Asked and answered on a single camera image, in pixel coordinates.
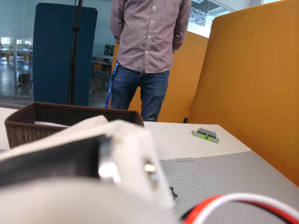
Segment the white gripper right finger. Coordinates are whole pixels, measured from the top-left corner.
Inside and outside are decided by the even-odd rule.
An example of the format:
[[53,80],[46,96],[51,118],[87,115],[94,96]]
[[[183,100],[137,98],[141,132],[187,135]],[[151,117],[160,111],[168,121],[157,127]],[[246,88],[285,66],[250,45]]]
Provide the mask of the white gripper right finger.
[[100,147],[100,179],[161,208],[174,198],[162,172],[151,133],[117,120],[100,125],[106,136]]

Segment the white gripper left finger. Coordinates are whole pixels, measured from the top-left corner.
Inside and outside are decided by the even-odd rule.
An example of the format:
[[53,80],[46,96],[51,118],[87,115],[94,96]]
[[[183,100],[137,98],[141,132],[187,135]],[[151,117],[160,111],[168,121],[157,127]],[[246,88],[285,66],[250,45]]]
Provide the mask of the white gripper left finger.
[[0,160],[10,159],[23,154],[42,151],[51,147],[60,146],[64,143],[71,143],[77,140],[84,140],[101,134],[99,130],[102,126],[108,124],[108,120],[103,116],[97,116],[85,119],[71,127],[68,127],[49,137],[24,144],[5,152],[0,156]]

